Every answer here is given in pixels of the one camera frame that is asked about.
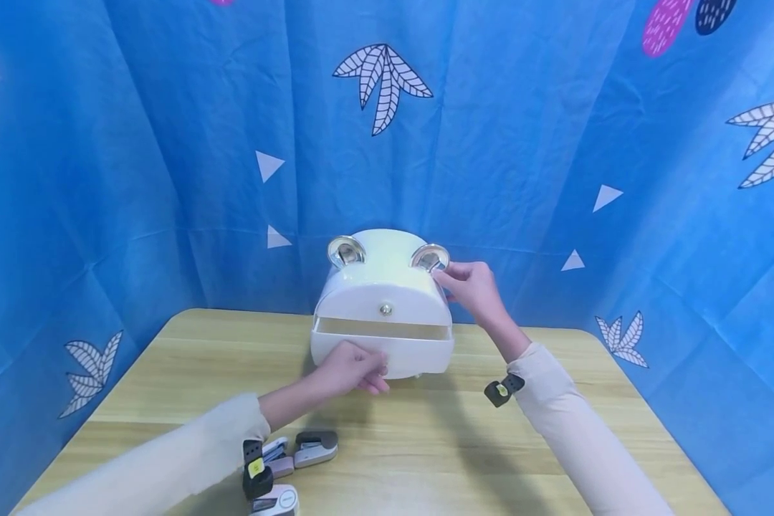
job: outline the beige sleeve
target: beige sleeve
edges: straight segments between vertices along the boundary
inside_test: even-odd
[[[595,516],[674,514],[544,346],[530,344],[507,371],[525,380],[519,407]]]
[[[154,516],[218,484],[244,465],[242,442],[266,440],[254,394],[219,404],[25,507],[22,516]]]

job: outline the yellow sticker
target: yellow sticker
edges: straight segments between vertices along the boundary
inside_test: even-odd
[[[258,457],[254,461],[247,464],[247,473],[249,473],[249,478],[255,478],[258,476],[258,474],[261,474],[264,471],[264,457]]]

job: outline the left hand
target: left hand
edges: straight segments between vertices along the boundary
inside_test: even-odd
[[[318,389],[327,396],[342,396],[356,387],[373,395],[389,391],[383,375],[387,374],[387,355],[359,348],[354,343],[343,340],[311,376]]]

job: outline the pink leaf print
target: pink leaf print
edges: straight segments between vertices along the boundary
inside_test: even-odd
[[[650,11],[642,34],[642,49],[650,57],[658,57],[674,43],[693,0],[659,0]]]

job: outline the white plastic box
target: white plastic box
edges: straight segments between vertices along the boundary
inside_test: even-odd
[[[310,350],[321,364],[342,340],[388,355],[386,379],[443,373],[453,320],[431,276],[447,250],[395,229],[367,229],[328,245],[332,263],[312,322]]]

